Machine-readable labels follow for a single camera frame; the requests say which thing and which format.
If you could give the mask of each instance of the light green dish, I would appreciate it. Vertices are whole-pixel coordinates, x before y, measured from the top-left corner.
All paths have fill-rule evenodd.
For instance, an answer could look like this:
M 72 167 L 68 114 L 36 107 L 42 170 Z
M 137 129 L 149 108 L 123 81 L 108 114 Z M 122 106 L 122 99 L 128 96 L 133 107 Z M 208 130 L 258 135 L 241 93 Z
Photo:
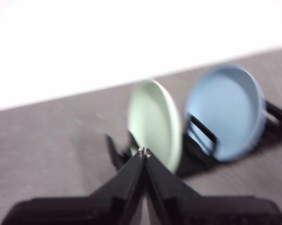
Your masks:
M 154 80 L 139 84 L 130 99 L 128 129 L 140 147 L 149 148 L 175 173 L 182 155 L 182 126 L 167 90 Z

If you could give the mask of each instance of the black holder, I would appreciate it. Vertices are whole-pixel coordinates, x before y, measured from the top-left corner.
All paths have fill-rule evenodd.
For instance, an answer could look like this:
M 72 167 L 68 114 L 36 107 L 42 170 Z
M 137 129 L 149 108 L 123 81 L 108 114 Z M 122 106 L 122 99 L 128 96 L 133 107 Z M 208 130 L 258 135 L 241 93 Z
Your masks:
M 247 156 L 261 151 L 265 147 L 269 147 L 282 141 L 282 109 L 266 101 L 266 118 L 266 125 L 263 135 L 258 144 L 254 147 L 254 150 L 248 153 Z M 176 176 L 183 178 L 199 172 L 210 170 L 217 165 L 225 165 L 233 162 L 219 162 L 214 157 L 215 151 L 217 149 L 217 137 L 193 115 L 190 115 L 187 119 L 186 130 L 192 130 L 191 124 L 198 127 L 211 140 L 213 147 L 209 154 L 205 154 L 200 145 L 185 131 L 183 134 L 183 152 L 181 162 L 175 173 Z M 129 160 L 129 158 L 131 158 L 131 147 L 134 147 L 135 149 L 139 148 L 131 133 L 130 143 L 127 149 L 122 152 L 122 154 L 118 153 L 113 139 L 110 136 L 107 136 L 107 140 L 110 146 L 109 153 L 112 163 L 117 169 L 120 169 Z
M 271 200 L 201 196 L 144 148 L 90 196 L 20 202 L 2 225 L 139 225 L 143 194 L 155 225 L 282 225 Z

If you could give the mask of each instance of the white wall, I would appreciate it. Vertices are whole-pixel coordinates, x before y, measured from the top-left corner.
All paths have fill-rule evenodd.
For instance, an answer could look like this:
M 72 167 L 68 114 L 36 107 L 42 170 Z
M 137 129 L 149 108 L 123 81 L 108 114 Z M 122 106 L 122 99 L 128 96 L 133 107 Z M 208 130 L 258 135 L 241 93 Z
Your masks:
M 0 110 L 282 47 L 282 0 L 0 0 Z

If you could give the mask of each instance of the dish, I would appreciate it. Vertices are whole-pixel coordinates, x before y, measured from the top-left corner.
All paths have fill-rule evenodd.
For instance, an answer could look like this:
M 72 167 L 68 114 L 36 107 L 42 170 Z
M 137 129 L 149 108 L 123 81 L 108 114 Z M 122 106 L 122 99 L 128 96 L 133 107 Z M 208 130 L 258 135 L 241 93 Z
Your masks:
M 243 68 L 226 65 L 204 76 L 191 92 L 186 114 L 194 115 L 218 138 L 214 157 L 232 161 L 247 154 L 259 141 L 266 103 L 261 88 Z M 194 125 L 193 138 L 208 154 L 212 142 Z
M 182 126 L 167 90 L 154 80 L 139 84 L 129 106 L 128 129 L 140 147 L 149 148 L 175 173 L 182 154 Z

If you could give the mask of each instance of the gray surface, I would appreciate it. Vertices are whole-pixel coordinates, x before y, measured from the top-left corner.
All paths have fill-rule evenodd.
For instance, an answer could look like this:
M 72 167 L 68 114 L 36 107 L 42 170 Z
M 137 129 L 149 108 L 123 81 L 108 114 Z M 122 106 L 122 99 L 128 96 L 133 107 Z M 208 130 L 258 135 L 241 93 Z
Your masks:
M 266 99 L 282 108 L 282 50 L 232 62 L 245 67 Z M 182 120 L 189 89 L 207 68 L 157 79 L 173 96 Z M 17 201 L 86 195 L 115 175 L 104 133 L 114 137 L 119 147 L 127 143 L 133 86 L 0 112 L 0 222 Z M 282 209 L 282 144 L 185 182 L 202 195 L 255 195 L 274 200 Z

